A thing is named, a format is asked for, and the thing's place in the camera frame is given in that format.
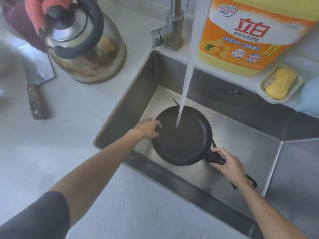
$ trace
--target frying pan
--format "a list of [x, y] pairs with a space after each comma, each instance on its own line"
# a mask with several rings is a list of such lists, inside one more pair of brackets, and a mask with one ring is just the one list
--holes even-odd
[[[203, 158], [224, 165], [226, 160], [210, 150], [212, 143], [215, 148], [216, 144], [207, 118], [197, 109], [184, 106], [176, 129], [178, 112], [179, 105], [169, 107], [157, 116], [156, 120], [162, 124], [162, 128], [155, 128], [155, 131], [159, 132], [159, 137], [152, 139], [157, 154], [164, 161], [177, 166], [192, 165]], [[257, 187], [256, 181], [248, 175], [247, 178]]]

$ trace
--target kettle handle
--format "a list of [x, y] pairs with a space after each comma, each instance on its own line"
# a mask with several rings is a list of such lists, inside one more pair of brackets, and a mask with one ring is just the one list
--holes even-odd
[[93, 14], [93, 29], [90, 35], [78, 46], [73, 48], [64, 48], [62, 46], [55, 46], [54, 53], [56, 56], [72, 60], [81, 56], [84, 52], [94, 48], [100, 41], [104, 30], [104, 17], [101, 8], [93, 0], [76, 0], [80, 5], [85, 6]]

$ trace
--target kitchen knife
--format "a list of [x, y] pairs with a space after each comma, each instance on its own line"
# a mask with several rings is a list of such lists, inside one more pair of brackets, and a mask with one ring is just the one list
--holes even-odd
[[40, 84], [54, 78], [50, 59], [30, 44], [19, 47], [26, 74], [29, 104], [34, 119], [48, 119], [49, 114], [40, 92]]

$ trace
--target stainless steel kettle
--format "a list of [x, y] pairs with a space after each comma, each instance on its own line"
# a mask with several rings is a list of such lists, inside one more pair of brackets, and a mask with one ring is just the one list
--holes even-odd
[[54, 61], [86, 84], [115, 76], [126, 59], [126, 47], [113, 23], [93, 0], [76, 0], [69, 10], [47, 9], [44, 41]]

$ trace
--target frying pan handle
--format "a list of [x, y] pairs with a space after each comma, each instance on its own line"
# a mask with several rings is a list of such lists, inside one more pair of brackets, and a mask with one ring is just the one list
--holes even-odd
[[226, 163], [226, 160], [223, 159], [217, 152], [212, 152], [211, 150], [208, 151], [208, 153], [205, 155], [205, 158], [209, 162], [214, 162], [220, 165], [224, 165]]
[[[253, 187], [257, 188], [257, 182], [252, 177], [250, 177], [248, 174], [246, 174], [246, 177], [253, 183]], [[233, 183], [232, 183], [232, 186], [235, 190], [237, 189], [237, 187]]]

